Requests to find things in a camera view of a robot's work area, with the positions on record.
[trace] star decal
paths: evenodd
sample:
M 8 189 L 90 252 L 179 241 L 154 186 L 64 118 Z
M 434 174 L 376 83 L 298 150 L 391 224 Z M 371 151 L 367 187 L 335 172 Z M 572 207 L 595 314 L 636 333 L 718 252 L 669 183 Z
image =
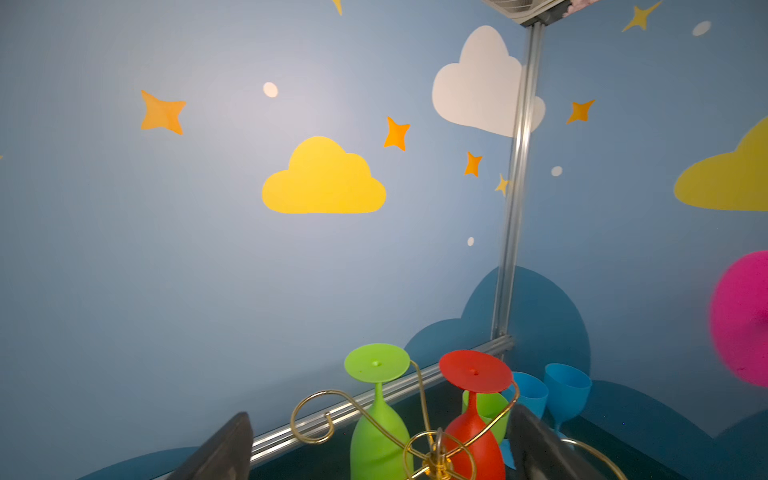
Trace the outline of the star decal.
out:
M 499 174 L 498 176 L 502 180 L 500 182 L 498 182 L 498 187 L 496 187 L 496 190 L 493 190 L 493 191 L 494 192 L 498 192 L 499 190 L 501 190 L 502 194 L 504 194 L 504 196 L 506 197 L 507 196 L 507 184 L 509 183 L 509 180 L 504 180 L 504 175 L 502 175 L 502 174 Z
M 656 10 L 656 8 L 658 8 L 659 5 L 661 5 L 661 2 L 658 2 L 656 5 L 650 7 L 648 10 L 640 10 L 638 7 L 635 7 L 634 17 L 632 18 L 632 22 L 629 22 L 629 25 L 624 27 L 624 30 L 622 31 L 627 31 L 632 27 L 640 27 L 643 30 L 646 30 L 648 27 L 648 15 L 650 15 L 650 13 L 653 10 Z
M 480 160 L 482 160 L 482 157 L 476 157 L 467 152 L 467 169 L 464 170 L 464 175 L 472 174 L 478 177 L 478 167 L 480 166 Z
M 386 119 L 389 122 L 389 134 L 386 136 L 384 148 L 395 146 L 402 151 L 406 151 L 406 133 L 411 126 L 398 125 L 390 117 Z
M 179 123 L 179 114 L 187 104 L 186 101 L 162 101 L 157 100 L 146 91 L 141 91 L 144 102 L 147 104 L 147 115 L 141 123 L 141 130 L 151 128 L 167 128 L 179 135 L 184 135 Z
M 582 121 L 588 121 L 589 120 L 589 109 L 594 103 L 593 101 L 588 101 L 585 104 L 578 104 L 574 102 L 574 111 L 571 114 L 571 118 L 568 119 L 566 124 L 570 124 L 572 121 L 576 120 L 582 120 Z

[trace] blue wine glass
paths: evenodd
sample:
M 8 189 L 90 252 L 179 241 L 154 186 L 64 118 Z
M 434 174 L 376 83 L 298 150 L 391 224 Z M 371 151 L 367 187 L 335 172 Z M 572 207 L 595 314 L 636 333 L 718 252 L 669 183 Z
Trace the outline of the blue wine glass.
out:
M 554 419 L 554 432 L 559 437 L 563 422 L 575 418 L 587 405 L 592 379 L 569 365 L 550 363 L 544 369 L 544 384 L 549 389 L 547 407 Z
M 520 398 L 518 398 L 519 405 L 525 405 L 531 413 L 536 415 L 537 418 L 541 418 L 544 415 L 544 409 L 547 406 L 547 397 L 549 396 L 549 389 L 539 379 L 533 375 L 529 375 L 523 372 L 513 372 L 515 377 L 515 383 L 520 387 Z M 515 387 L 511 386 L 502 392 L 507 402 L 511 402 L 515 397 Z M 509 468 L 515 467 L 515 459 L 512 458 L 512 451 L 510 449 L 509 440 L 504 439 L 502 441 L 502 457 L 504 457 L 504 464 Z

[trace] dark floor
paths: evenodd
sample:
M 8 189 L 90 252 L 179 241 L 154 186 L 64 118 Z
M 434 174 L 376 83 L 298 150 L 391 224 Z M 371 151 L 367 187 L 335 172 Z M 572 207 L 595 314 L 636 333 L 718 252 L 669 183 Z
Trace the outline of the dark floor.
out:
M 445 428 L 461 414 L 461 391 L 443 382 L 427 390 L 427 405 L 432 428 Z M 409 432 L 424 430 L 418 396 L 411 396 L 392 406 L 408 426 Z M 251 480 L 325 480 L 349 478 L 349 444 L 355 424 L 338 429 L 333 439 L 323 445 L 306 445 L 273 461 L 256 467 Z M 563 426 L 563 433 L 592 445 L 611 458 L 630 480 L 686 480 L 659 462 L 616 439 L 596 425 L 578 417 Z M 585 455 L 607 480 L 615 478 L 608 468 L 590 455 Z M 516 478 L 508 469 L 507 478 Z

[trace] gold metal hook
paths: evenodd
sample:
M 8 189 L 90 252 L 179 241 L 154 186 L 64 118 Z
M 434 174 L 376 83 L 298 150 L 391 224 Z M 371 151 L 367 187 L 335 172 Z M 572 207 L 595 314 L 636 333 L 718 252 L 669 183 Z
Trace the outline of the gold metal hook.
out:
M 432 427 L 429 426 L 429 413 L 427 412 L 427 396 L 426 392 L 424 391 L 424 380 L 422 379 L 422 370 L 419 368 L 418 365 L 416 365 L 416 362 L 411 360 L 411 365 L 413 365 L 413 368 L 416 369 L 416 377 L 419 379 L 419 395 L 422 397 L 422 416 L 424 417 L 424 430 L 427 432 L 432 430 Z M 430 433 L 427 437 L 429 440 L 429 447 L 432 447 L 432 434 Z
M 351 403 L 352 406 L 354 406 L 362 416 L 366 417 L 366 419 L 371 422 L 373 426 L 376 427 L 377 430 L 379 430 L 382 435 L 384 435 L 386 438 L 388 438 L 391 442 L 393 442 L 395 445 L 400 447 L 401 449 L 409 451 L 409 453 L 419 457 L 421 460 L 426 460 L 426 455 L 424 455 L 421 452 L 417 452 L 413 449 L 407 449 L 406 446 L 400 442 L 394 435 L 387 432 L 384 427 L 379 424 L 376 419 L 374 419 L 358 402 L 355 401 L 354 398 L 347 395 L 345 392 L 342 392 L 340 390 L 321 390 L 319 392 L 315 392 L 312 395 L 306 397 L 304 400 L 299 402 L 299 405 L 296 406 L 295 409 L 293 409 L 293 412 L 290 416 L 290 431 L 293 432 L 293 435 L 296 436 L 297 439 L 299 439 L 301 442 L 308 443 L 310 445 L 319 445 L 321 443 L 328 442 L 330 438 L 333 436 L 333 433 L 336 431 L 336 427 L 333 425 L 333 418 L 331 418 L 331 414 L 326 412 L 325 417 L 326 421 L 328 422 L 328 432 L 323 435 L 322 437 L 318 439 L 313 439 L 312 437 L 308 435 L 304 435 L 303 433 L 299 432 L 299 429 L 296 427 L 296 416 L 298 415 L 299 411 L 302 407 L 304 407 L 310 400 L 317 399 L 321 396 L 325 395 L 338 395 L 342 396 L 344 399 L 346 399 L 347 402 Z
M 613 463 L 610 458 L 608 458 L 600 450 L 597 450 L 595 447 L 591 445 L 587 445 L 586 443 L 583 443 L 583 442 L 579 442 L 578 440 L 573 440 L 573 439 L 560 439 L 560 440 L 565 443 L 570 443 L 572 445 L 582 447 L 587 452 L 590 452 L 592 455 L 602 460 L 605 465 L 608 465 L 608 468 L 611 469 L 611 471 L 614 473 L 614 475 L 616 475 L 619 478 L 619 480 L 627 480 L 627 476 L 624 474 L 624 472 L 621 471 L 618 465 Z

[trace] wine glass holder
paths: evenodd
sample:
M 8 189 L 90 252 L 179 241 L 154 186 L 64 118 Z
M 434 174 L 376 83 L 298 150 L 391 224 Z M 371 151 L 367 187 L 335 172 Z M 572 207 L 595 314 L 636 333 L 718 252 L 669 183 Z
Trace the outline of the wine glass holder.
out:
M 328 432 L 319 437 L 319 438 L 312 438 L 308 435 L 304 435 L 303 433 L 299 432 L 299 429 L 296 427 L 296 417 L 299 414 L 299 411 L 301 411 L 301 408 L 303 408 L 308 402 L 318 399 L 322 396 L 330 396 L 330 395 L 336 395 L 343 397 L 347 402 L 349 402 L 355 409 L 357 409 L 358 412 L 360 412 L 360 415 L 365 417 L 371 424 L 376 427 L 379 432 L 381 432 L 382 435 L 384 435 L 386 438 L 389 439 L 389 441 L 393 442 L 395 445 L 400 447 L 402 449 L 402 465 L 403 465 L 403 471 L 405 473 L 404 478 L 406 480 L 414 480 L 416 478 L 419 478 L 423 475 L 426 476 L 426 478 L 434 479 L 434 480 L 449 480 L 450 478 L 456 478 L 457 480 L 477 480 L 477 465 L 475 463 L 475 457 L 474 455 L 469 451 L 469 447 L 477 442 L 483 435 L 487 434 L 491 431 L 491 428 L 498 423 L 504 415 L 507 415 L 510 410 L 512 410 L 512 407 L 515 406 L 515 404 L 518 402 L 518 399 L 520 398 L 520 389 L 518 388 L 517 383 L 512 380 L 512 386 L 515 387 L 515 395 L 512 398 L 512 400 L 509 402 L 509 404 L 504 407 L 504 409 L 496 416 L 494 417 L 484 428 L 481 430 L 477 435 L 473 436 L 471 439 L 469 439 L 467 442 L 461 442 L 459 441 L 455 436 L 450 435 L 446 432 L 444 432 L 441 428 L 438 428 L 436 430 L 432 430 L 432 427 L 429 424 L 429 413 L 427 412 L 427 402 L 426 402 L 426 392 L 424 390 L 424 381 L 422 379 L 422 371 L 419 368 L 416 363 L 411 360 L 410 361 L 411 366 L 416 371 L 416 375 L 419 379 L 419 395 L 421 397 L 421 408 L 422 408 L 422 416 L 424 418 L 424 427 L 425 430 L 423 432 L 417 433 L 407 443 L 403 443 L 400 440 L 398 440 L 392 433 L 388 432 L 385 428 L 379 424 L 376 419 L 374 419 L 365 408 L 363 408 L 357 401 L 355 401 L 352 396 L 350 396 L 346 392 L 342 392 L 341 390 L 320 390 L 319 392 L 315 392 L 312 395 L 306 397 L 304 400 L 299 402 L 299 404 L 296 406 L 295 409 L 293 409 L 293 412 L 290 416 L 290 429 L 293 435 L 302 443 L 306 443 L 308 445 L 320 445 L 325 442 L 328 442 L 331 437 L 333 437 L 333 433 L 336 431 L 336 427 L 333 425 L 333 418 L 331 417 L 329 412 L 326 412 L 324 415 L 326 417 L 326 421 L 328 422 Z M 426 437 L 429 442 L 429 452 L 423 453 L 419 450 L 415 449 L 413 447 L 413 444 L 416 440 Z M 457 446 L 453 449 L 448 449 L 445 445 L 445 440 L 449 439 L 450 441 L 454 442 Z M 579 442 L 578 440 L 573 440 L 569 438 L 561 439 L 562 442 L 568 443 L 570 445 L 576 445 L 590 454 L 594 455 L 595 457 L 599 458 L 603 463 L 605 463 L 608 468 L 619 478 L 619 480 L 627 480 L 627 476 L 616 466 L 615 463 L 613 463 L 605 454 L 600 452 L 599 450 L 595 449 L 594 447 L 587 445 L 583 442 Z M 454 455 L 464 452 L 469 457 L 469 461 L 472 464 L 472 474 L 470 478 L 466 478 L 464 475 L 461 475 L 457 473 L 453 467 L 452 467 L 452 461 L 451 457 Z M 417 468 L 412 474 L 409 471 L 408 468 L 408 454 L 413 455 L 416 458 L 420 458 L 422 460 L 422 466 L 421 468 Z

